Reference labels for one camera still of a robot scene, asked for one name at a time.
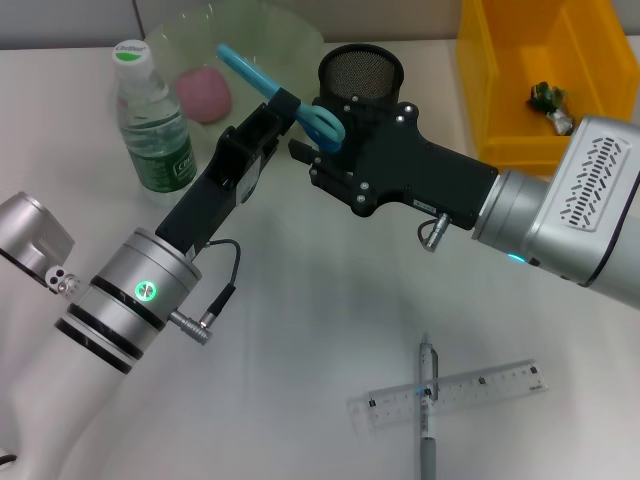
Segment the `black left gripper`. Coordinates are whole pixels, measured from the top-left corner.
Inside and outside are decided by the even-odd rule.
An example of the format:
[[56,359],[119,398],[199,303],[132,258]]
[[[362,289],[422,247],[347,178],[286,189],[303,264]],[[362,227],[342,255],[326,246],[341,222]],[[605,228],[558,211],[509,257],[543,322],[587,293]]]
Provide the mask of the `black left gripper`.
[[232,210],[251,195],[300,106],[299,98],[280,88],[237,128],[228,128],[209,164],[157,227],[156,236],[195,258]]

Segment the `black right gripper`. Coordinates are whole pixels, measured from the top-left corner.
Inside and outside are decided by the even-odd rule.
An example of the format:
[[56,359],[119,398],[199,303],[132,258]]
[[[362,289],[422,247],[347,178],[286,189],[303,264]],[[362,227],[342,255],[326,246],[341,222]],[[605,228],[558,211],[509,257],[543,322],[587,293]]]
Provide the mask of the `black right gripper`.
[[290,156],[309,166],[315,187],[361,217],[396,202],[433,217],[446,214],[452,225],[464,230],[475,226],[498,170],[425,139],[415,105],[358,96],[317,96],[312,105],[328,110],[344,128],[381,123],[364,143],[353,172],[339,168],[332,154],[290,140]]

